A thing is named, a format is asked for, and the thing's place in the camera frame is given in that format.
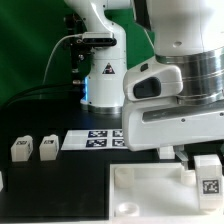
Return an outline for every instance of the black surface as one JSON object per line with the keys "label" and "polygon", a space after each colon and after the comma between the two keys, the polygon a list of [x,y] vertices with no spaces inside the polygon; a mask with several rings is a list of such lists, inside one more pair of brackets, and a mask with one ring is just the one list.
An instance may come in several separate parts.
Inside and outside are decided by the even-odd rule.
{"label": "black surface", "polygon": [[[156,150],[60,151],[56,161],[41,162],[39,145],[56,134],[62,144],[67,130],[121,128],[120,115],[83,112],[73,100],[31,100],[0,113],[0,223],[108,219],[109,166],[114,163],[161,162]],[[32,157],[12,163],[10,147],[31,135]],[[216,152],[220,142],[188,146],[198,154]]]}

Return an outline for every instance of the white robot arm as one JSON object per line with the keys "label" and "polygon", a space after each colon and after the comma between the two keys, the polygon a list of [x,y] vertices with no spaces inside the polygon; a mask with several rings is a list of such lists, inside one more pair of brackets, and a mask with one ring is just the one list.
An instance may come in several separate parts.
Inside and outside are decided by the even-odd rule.
{"label": "white robot arm", "polygon": [[[140,2],[133,0],[135,8]],[[155,57],[124,78],[126,145],[136,151],[223,139],[224,1],[145,2]]]}
{"label": "white robot arm", "polygon": [[113,47],[94,48],[91,71],[86,79],[87,97],[81,103],[97,113],[119,113],[124,102],[122,82],[127,71],[126,34],[122,27],[108,20],[107,9],[130,8],[130,0],[64,0],[79,16],[88,31],[86,38],[111,36]]}

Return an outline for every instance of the green backdrop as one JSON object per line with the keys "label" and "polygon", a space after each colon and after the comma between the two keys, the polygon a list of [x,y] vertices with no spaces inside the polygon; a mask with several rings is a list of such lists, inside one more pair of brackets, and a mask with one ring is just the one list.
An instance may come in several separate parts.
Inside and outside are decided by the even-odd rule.
{"label": "green backdrop", "polygon": [[[1,0],[0,105],[17,92],[41,85],[54,45],[67,35],[63,17],[72,12],[63,0]],[[106,16],[127,33],[128,68],[153,55],[142,28],[133,22],[131,9],[107,11]],[[67,81],[69,50],[59,47],[47,83]]]}

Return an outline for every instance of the small white block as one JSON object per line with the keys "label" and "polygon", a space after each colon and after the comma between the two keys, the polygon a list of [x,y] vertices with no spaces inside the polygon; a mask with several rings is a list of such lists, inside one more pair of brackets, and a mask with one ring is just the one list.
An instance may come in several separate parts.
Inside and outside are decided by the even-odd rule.
{"label": "small white block", "polygon": [[55,160],[59,150],[58,136],[51,135],[43,138],[40,145],[40,160]]}
{"label": "small white block", "polygon": [[223,176],[219,157],[217,155],[195,156],[194,161],[200,209],[223,209]]}
{"label": "small white block", "polygon": [[11,155],[13,162],[28,161],[33,151],[33,138],[29,135],[19,137],[11,147]]}
{"label": "small white block", "polygon": [[175,159],[173,146],[166,146],[157,149],[160,159]]}
{"label": "small white block", "polygon": [[3,189],[2,172],[0,171],[0,191]]}

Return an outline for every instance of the yellow warning triangle sticker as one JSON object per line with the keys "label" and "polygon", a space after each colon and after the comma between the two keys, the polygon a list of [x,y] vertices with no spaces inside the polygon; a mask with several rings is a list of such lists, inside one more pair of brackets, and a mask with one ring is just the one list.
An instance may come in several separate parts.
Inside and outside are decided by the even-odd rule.
{"label": "yellow warning triangle sticker", "polygon": [[106,68],[103,71],[103,74],[115,74],[114,69],[112,68],[110,63],[107,64]]}

